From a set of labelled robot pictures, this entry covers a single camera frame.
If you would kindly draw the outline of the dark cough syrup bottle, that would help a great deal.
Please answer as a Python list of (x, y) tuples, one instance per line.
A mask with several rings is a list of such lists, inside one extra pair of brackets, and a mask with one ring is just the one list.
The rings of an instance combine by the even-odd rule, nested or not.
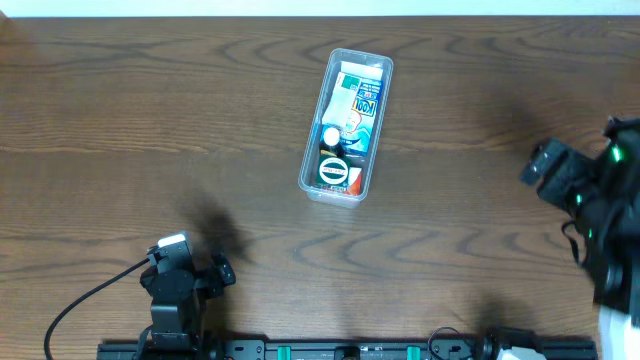
[(344, 148), (341, 143), (341, 132), (335, 127), (326, 127), (323, 130), (320, 152), (323, 155), (331, 155), (342, 158), (344, 156)]

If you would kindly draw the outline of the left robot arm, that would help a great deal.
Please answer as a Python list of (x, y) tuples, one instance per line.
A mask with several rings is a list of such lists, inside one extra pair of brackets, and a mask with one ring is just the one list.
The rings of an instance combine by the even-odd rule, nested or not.
[(210, 265), (195, 268), (188, 253), (157, 250), (147, 255), (151, 266), (140, 283), (152, 297), (152, 324), (140, 334), (135, 359), (217, 359), (219, 346), (204, 329), (206, 302), (236, 283), (222, 253)]

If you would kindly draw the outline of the blue cooling patch packet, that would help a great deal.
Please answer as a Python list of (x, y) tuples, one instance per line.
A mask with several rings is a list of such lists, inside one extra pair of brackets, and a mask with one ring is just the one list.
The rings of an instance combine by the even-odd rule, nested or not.
[(369, 150), (381, 102), (383, 82), (363, 79), (341, 132), (341, 145), (347, 156), (365, 157)]

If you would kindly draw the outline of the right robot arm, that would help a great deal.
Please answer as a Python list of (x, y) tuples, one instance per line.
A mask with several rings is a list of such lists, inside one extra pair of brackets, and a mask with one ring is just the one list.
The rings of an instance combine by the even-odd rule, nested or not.
[(575, 263), (594, 286), (602, 357), (639, 358), (639, 156), (613, 142), (589, 158), (555, 139), (539, 143), (520, 179), (562, 210)]

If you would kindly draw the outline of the red Panadol box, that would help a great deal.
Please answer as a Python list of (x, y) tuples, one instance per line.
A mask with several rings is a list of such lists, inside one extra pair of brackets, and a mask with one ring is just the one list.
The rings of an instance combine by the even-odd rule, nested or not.
[(341, 194), (358, 196), (361, 193), (362, 169), (360, 167), (351, 167), (347, 183), (344, 185), (328, 185), (318, 180), (316, 187), (322, 190), (337, 192)]

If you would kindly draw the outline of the green Zam-Buk box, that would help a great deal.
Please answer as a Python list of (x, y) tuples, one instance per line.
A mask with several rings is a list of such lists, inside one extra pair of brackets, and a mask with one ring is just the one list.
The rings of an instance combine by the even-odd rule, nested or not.
[(347, 159), (321, 155), (317, 167), (316, 183), (321, 187), (346, 188), (350, 171)]

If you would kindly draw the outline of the white green medicine box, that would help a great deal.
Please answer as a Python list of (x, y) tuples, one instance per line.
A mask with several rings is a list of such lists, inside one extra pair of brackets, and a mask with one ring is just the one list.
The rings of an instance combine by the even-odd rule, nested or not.
[(340, 72), (331, 93), (329, 104), (323, 114), (322, 124), (345, 128), (362, 79)]

